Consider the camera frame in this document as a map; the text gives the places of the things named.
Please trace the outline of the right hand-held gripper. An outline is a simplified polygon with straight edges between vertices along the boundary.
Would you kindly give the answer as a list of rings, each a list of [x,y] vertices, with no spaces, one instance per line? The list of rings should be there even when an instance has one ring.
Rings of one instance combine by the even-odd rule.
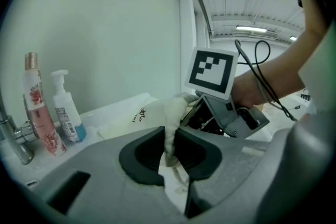
[[[196,91],[199,99],[181,121],[182,126],[230,137],[248,138],[269,120],[256,107],[236,107],[232,98],[238,53],[196,47],[185,85]]]

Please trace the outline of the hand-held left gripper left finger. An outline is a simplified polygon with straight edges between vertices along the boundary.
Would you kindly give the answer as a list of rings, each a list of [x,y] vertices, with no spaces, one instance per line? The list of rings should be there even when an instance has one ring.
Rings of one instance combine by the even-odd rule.
[[[126,135],[133,140],[119,153],[124,172],[136,183],[164,186],[159,166],[164,153],[165,128],[163,126],[139,130]]]

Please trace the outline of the person's right hand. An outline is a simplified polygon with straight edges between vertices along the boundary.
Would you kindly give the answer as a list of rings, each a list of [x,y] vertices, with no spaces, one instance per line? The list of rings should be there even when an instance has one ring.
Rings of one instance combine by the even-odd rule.
[[[237,106],[247,108],[262,105],[266,102],[251,70],[235,77],[231,96]]]

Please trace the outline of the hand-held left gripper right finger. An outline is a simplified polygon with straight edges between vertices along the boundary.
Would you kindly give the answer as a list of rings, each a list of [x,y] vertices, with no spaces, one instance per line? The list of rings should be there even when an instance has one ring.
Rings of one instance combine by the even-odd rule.
[[[174,145],[174,154],[192,181],[208,179],[222,161],[217,146],[181,128],[175,132]]]

